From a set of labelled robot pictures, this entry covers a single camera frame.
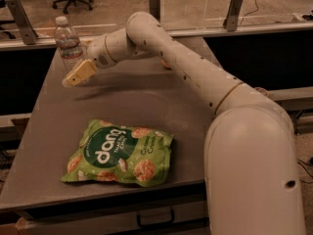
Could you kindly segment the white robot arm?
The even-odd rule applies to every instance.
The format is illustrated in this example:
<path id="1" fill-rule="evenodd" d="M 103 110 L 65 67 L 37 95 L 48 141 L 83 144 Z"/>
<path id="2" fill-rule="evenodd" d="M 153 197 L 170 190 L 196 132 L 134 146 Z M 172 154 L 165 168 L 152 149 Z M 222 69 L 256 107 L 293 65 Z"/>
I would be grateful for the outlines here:
<path id="1" fill-rule="evenodd" d="M 210 109 L 203 151 L 210 235 L 306 235 L 293 124 L 280 105 L 173 39 L 149 13 L 94 39 L 86 54 L 66 85 L 152 54 Z"/>

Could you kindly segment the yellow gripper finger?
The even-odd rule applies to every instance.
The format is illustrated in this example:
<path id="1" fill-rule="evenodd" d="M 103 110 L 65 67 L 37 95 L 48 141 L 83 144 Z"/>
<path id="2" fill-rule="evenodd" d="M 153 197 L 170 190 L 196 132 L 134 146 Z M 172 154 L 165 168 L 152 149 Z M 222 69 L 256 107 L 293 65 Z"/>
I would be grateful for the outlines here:
<path id="1" fill-rule="evenodd" d="M 77 86 L 94 75 L 96 69 L 97 67 L 92 60 L 81 61 L 66 75 L 62 84 L 64 87 Z"/>

